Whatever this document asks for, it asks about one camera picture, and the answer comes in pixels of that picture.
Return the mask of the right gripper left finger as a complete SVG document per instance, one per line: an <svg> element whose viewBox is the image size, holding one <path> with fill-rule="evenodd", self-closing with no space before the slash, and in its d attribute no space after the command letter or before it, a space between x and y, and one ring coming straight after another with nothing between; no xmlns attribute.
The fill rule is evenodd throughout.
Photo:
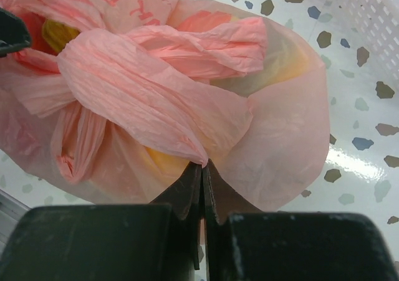
<svg viewBox="0 0 399 281"><path fill-rule="evenodd" d="M2 280L193 280L201 166L148 204L36 207L1 256Z"/></svg>

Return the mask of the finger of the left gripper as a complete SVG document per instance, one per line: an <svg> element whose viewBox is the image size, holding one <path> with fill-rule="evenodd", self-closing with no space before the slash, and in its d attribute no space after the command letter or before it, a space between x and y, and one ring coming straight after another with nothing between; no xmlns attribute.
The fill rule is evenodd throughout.
<svg viewBox="0 0 399 281"><path fill-rule="evenodd" d="M31 47L31 35L19 17L1 8L0 18L1 57Z"/></svg>

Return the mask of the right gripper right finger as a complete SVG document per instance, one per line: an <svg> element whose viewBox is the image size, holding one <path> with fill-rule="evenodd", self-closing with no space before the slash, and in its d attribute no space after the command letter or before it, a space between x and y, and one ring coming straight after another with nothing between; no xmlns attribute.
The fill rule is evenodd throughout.
<svg viewBox="0 0 399 281"><path fill-rule="evenodd" d="M397 280L385 241L351 212L263 212L209 162L202 172L208 280Z"/></svg>

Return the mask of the pink plastic bag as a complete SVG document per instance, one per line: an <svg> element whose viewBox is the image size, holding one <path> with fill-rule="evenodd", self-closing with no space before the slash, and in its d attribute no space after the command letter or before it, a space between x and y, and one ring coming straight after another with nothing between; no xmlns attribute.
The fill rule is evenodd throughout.
<svg viewBox="0 0 399 281"><path fill-rule="evenodd" d="M329 150L325 64L294 31L212 0L1 0L30 48L1 59L1 149L94 203L151 201L214 163L273 211Z"/></svg>

